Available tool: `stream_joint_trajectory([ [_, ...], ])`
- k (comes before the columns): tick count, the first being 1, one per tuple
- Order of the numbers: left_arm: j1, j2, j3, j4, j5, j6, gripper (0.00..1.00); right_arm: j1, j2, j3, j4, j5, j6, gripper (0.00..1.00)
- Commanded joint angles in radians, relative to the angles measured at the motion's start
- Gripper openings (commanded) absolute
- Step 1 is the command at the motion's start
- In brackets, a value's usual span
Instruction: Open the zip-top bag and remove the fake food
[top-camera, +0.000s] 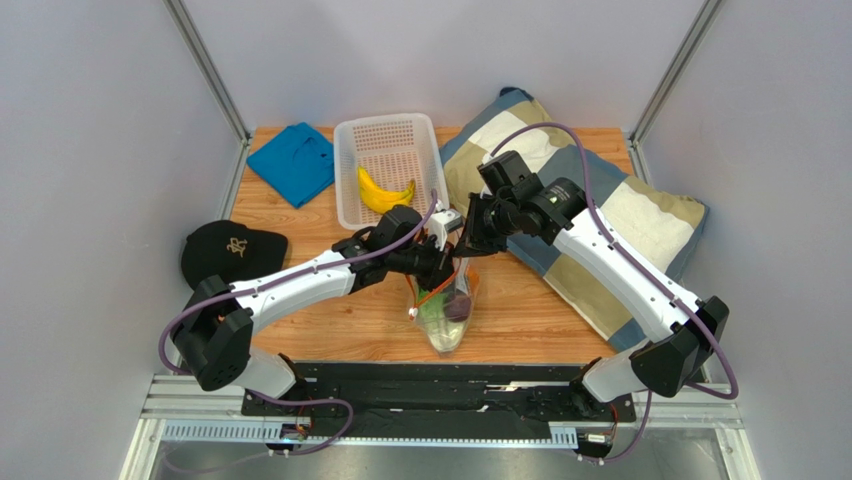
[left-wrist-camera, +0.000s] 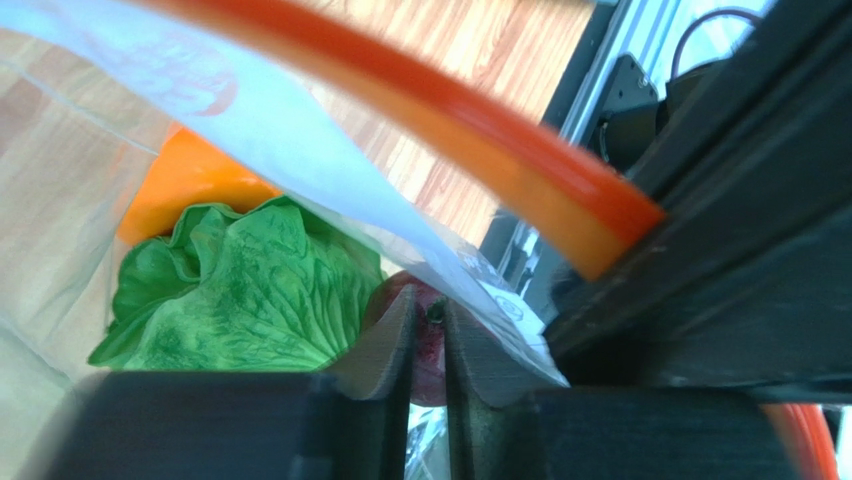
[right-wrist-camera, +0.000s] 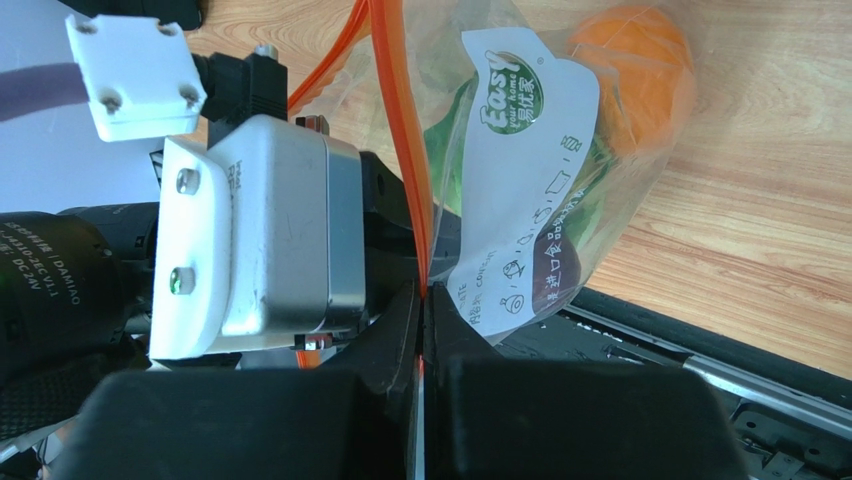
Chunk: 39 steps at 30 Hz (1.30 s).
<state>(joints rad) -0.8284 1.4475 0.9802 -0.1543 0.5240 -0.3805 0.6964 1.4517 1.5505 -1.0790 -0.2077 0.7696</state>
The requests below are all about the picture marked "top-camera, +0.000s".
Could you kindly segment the green fake lettuce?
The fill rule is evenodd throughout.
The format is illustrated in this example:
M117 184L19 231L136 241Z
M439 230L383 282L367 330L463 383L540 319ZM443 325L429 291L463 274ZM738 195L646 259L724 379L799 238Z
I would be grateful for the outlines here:
M416 323L425 333L429 343L437 352L444 354L458 348L464 337L467 321L448 322L443 315L444 298L436 295L418 311Z

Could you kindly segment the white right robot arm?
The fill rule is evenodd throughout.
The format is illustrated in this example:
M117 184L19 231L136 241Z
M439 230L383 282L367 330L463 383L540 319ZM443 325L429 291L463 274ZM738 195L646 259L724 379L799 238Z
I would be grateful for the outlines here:
M595 360L577 379L581 400L605 403L642 390L672 398L719 347L730 310L701 299L645 259L573 181L543 185L515 151L477 168L487 188L472 193L457 257L494 255L515 234L538 237L599 281L629 311L644 341Z

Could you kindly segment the purple fake passion fruit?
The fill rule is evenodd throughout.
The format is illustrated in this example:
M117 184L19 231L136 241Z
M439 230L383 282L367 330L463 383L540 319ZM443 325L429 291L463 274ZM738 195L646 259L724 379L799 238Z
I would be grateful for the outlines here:
M447 296L443 303L444 318L451 323L465 322L472 312L472 299L465 294Z

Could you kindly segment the orange fake orange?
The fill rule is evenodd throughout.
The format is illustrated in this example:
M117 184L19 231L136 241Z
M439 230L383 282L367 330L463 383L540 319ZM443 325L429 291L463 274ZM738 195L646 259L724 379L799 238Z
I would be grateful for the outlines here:
M465 282L467 293L469 295L475 295L478 291L480 284L480 275L475 266L468 266L465 272Z

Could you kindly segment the clear zip top bag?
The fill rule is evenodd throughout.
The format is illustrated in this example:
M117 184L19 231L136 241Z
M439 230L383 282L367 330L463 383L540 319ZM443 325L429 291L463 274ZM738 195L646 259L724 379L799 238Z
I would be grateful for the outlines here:
M480 275L470 258L455 262L456 276L440 290L427 292L406 276L412 298L409 319L426 335L441 356L452 354L461 344L472 319Z

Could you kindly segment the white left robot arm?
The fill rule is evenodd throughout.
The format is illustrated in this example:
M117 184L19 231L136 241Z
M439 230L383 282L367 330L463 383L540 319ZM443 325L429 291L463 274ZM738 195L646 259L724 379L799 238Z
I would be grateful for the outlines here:
M225 283L203 280L168 337L205 392L238 386L282 399L300 381L283 354L253 347L253 338L277 320L322 301L376 285L390 272L414 278L422 289L454 273L449 238L462 215L441 205L420 214L395 206L374 226L336 242L314 259L265 277Z

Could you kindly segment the yellow fake banana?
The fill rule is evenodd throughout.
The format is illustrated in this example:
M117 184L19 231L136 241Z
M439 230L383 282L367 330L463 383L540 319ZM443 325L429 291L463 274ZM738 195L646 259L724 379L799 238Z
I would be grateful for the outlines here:
M361 201L378 214L384 214L397 205L409 206L416 192L414 180L402 191L382 189L363 167L357 168L357 180Z

